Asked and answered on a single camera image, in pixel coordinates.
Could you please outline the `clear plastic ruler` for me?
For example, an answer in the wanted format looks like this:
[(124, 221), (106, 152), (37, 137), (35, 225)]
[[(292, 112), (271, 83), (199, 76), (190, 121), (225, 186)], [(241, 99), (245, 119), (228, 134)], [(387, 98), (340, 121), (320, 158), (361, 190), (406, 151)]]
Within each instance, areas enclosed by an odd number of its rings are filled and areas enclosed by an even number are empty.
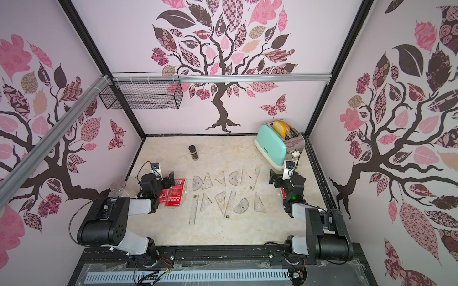
[(189, 224), (190, 225), (194, 225), (195, 224), (196, 216), (197, 216), (197, 209), (198, 209), (198, 202), (199, 202), (199, 196), (198, 195), (193, 195), (191, 209), (190, 209), (190, 217), (189, 217)]

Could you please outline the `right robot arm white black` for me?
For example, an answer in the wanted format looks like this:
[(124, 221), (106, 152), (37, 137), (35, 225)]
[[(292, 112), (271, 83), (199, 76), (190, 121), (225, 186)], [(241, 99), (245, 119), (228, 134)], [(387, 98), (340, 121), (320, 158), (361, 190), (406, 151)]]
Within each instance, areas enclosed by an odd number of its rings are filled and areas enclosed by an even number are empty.
[(280, 189), (284, 211), (305, 224), (305, 235), (290, 235), (284, 242), (287, 262), (315, 264), (326, 260), (344, 264), (353, 260), (354, 249), (342, 213), (323, 209), (304, 199), (306, 179), (293, 171), (287, 179), (270, 170), (269, 183)]

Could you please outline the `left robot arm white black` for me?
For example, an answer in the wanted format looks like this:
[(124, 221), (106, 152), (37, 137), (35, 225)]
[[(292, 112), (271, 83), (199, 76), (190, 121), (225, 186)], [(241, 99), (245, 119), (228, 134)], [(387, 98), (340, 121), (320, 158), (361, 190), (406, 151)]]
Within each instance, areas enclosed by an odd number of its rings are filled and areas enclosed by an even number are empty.
[(158, 171), (145, 174), (139, 181), (139, 198), (118, 197), (96, 199), (72, 241), (84, 247), (109, 247), (131, 257), (143, 259), (144, 266), (153, 266), (159, 260), (154, 240), (128, 230), (132, 216), (155, 213), (160, 195), (175, 186), (175, 174), (163, 177)]

